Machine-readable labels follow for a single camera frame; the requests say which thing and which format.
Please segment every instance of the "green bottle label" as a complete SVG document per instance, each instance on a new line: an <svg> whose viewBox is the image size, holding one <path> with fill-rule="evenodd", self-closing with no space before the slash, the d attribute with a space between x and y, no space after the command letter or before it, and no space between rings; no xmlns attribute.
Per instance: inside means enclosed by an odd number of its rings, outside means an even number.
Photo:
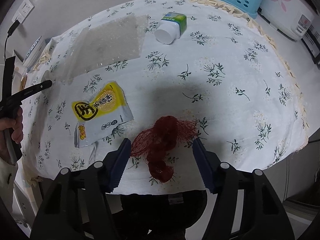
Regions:
<svg viewBox="0 0 320 240"><path fill-rule="evenodd" d="M180 28L180 36L183 34L183 32L187 28L187 17L184 14L181 13L175 13L175 12L168 12L162 20L175 22L179 24Z"/></svg>

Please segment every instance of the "snack package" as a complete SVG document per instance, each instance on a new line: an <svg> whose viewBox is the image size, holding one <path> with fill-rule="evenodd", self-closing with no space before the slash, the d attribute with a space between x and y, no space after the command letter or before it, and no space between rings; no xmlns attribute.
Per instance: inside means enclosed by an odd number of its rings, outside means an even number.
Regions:
<svg viewBox="0 0 320 240"><path fill-rule="evenodd" d="M110 135L119 124L133 120L124 93L115 81L109 81L90 102L73 102L72 109L78 119L77 148L90 145Z"/></svg>

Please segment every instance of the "tablecloth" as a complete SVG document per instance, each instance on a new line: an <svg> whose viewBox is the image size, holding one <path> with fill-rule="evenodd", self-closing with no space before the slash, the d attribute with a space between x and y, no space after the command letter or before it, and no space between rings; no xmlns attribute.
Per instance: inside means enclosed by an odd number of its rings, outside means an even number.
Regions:
<svg viewBox="0 0 320 240"><path fill-rule="evenodd" d="M187 29L170 45L154 31L169 11L187 15ZM59 80L23 102L23 162L36 175L54 179L61 168L85 169L131 141L161 116L197 120L207 150L236 169L252 172L272 166L307 143L302 98L292 73L249 17L234 17L218 6L190 0L135 0L83 20L49 44L50 57L29 74L39 83L45 70L62 67L80 32L118 17L149 15L141 56ZM77 118L71 103L84 100L114 80L123 89L134 120L118 125L95 145L74 147ZM143 157L130 158L113 194L174 194L204 189L191 142L166 158L174 167L167 183L151 177Z"/></svg>

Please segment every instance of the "bubble wrap bag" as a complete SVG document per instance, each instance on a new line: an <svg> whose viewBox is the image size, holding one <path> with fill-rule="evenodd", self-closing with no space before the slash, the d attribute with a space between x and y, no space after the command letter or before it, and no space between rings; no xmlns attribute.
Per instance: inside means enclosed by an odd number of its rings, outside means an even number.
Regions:
<svg viewBox="0 0 320 240"><path fill-rule="evenodd" d="M84 28L75 39L64 68L58 73L62 81L121 60L140 57L148 16L134 14Z"/></svg>

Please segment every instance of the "red mesh bag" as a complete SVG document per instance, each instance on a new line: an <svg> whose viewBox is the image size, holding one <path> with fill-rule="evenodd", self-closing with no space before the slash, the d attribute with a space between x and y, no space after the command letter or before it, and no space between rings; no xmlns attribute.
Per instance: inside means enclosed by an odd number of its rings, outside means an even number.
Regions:
<svg viewBox="0 0 320 240"><path fill-rule="evenodd" d="M196 134L196 121L162 116L152 128L143 130L134 139L131 156L145 155L151 176L160 182L167 182L173 176L173 167L164 161L167 151L175 148L177 142L186 142Z"/></svg>

